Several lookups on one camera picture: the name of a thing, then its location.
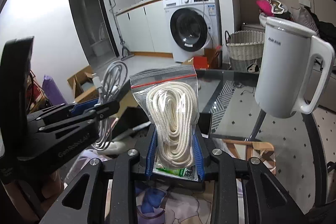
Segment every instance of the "doorway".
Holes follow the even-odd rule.
[[[119,57],[103,0],[69,0],[85,56],[96,72]]]

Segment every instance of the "mug handle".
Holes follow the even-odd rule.
[[[307,104],[304,99],[304,95],[309,82],[311,71],[313,69],[314,60],[316,57],[322,58],[324,68],[321,74],[320,81],[314,93],[314,96],[310,104]],[[327,87],[329,77],[334,65],[334,61],[335,61],[335,50],[332,47],[332,45],[330,45],[328,42],[325,42],[319,37],[312,36],[307,69],[303,78],[298,98],[296,99],[296,102],[294,104],[293,111],[299,111],[303,114],[312,113],[312,111],[315,109],[320,99],[321,94]]]

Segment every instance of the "white rope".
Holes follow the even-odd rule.
[[[171,168],[193,165],[190,142],[197,118],[195,91],[183,82],[163,83],[147,93],[146,105],[157,129],[157,152],[162,164]]]

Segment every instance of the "washing machine door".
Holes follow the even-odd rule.
[[[170,31],[176,44],[187,52],[200,50],[208,38],[208,26],[203,16],[188,8],[173,13]]]

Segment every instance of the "mop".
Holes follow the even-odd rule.
[[[111,7],[110,12],[113,15],[115,26],[117,27],[118,35],[119,35],[119,38],[120,38],[120,44],[122,45],[122,49],[121,49],[121,51],[122,51],[122,58],[120,60],[124,61],[127,58],[130,58],[130,57],[134,56],[134,54],[131,54],[131,52],[129,51],[129,49],[125,45],[125,41],[123,40],[123,37],[122,37],[120,29],[119,29],[118,20],[117,20],[115,14],[113,12],[113,8],[116,6],[116,2],[115,2],[115,0],[113,0],[113,2],[114,2],[114,6],[112,6],[111,0],[109,0],[110,7]]]

